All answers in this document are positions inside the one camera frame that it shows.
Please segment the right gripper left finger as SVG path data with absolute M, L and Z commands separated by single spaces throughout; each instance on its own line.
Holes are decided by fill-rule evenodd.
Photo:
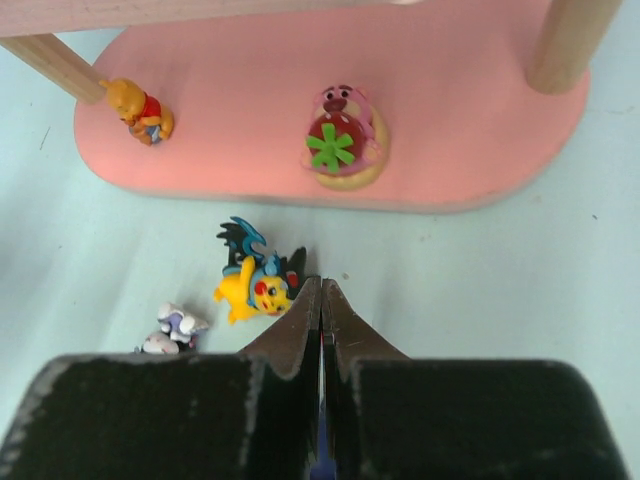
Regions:
M 234 354 L 67 355 L 34 377 L 5 479 L 305 479 L 317 436 L 321 281 Z

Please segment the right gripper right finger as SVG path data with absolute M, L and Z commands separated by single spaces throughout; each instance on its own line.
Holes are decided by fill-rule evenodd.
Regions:
M 583 375 L 545 359 L 412 359 L 322 283 L 340 479 L 625 479 Z

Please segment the black purple-bow imp figurine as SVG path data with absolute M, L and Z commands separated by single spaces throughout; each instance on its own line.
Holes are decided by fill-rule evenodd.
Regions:
M 195 352 L 199 338 L 211 327 L 207 320 L 171 302 L 160 305 L 157 324 L 158 328 L 134 348 L 134 353 L 176 355 Z

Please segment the pink bear strawberry figurine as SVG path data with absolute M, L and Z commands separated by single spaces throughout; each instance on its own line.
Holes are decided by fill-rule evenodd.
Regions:
M 302 165 L 322 186 L 353 191 L 375 182 L 386 167 L 390 134 L 363 90 L 334 84 L 314 99 Z

